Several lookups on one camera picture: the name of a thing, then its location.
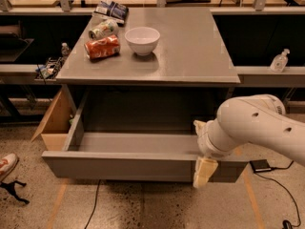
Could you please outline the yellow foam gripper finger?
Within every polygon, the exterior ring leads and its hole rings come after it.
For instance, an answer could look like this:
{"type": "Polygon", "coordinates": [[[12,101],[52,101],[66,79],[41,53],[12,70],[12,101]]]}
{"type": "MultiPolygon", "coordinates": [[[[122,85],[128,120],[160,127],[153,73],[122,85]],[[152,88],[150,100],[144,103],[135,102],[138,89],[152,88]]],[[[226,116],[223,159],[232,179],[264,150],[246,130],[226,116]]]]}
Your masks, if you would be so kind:
{"type": "Polygon", "coordinates": [[[195,127],[195,132],[198,136],[202,136],[205,134],[205,126],[206,123],[200,120],[195,120],[193,122],[193,125],[195,127]]]}
{"type": "Polygon", "coordinates": [[[193,187],[202,188],[213,175],[218,167],[218,162],[214,159],[199,157],[195,163],[193,175],[193,187]]]}

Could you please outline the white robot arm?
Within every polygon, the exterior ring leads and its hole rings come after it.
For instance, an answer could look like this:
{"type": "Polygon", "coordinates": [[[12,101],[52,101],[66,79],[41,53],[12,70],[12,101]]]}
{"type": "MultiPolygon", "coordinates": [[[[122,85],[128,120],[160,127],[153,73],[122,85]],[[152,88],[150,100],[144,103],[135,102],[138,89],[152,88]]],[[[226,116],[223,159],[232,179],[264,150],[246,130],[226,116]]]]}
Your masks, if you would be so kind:
{"type": "Polygon", "coordinates": [[[253,143],[272,149],[305,165],[305,124],[286,116],[283,103],[270,94],[233,97],[223,102],[214,120],[193,123],[200,152],[193,187],[203,187],[218,167],[218,160],[233,149],[253,143]]]}

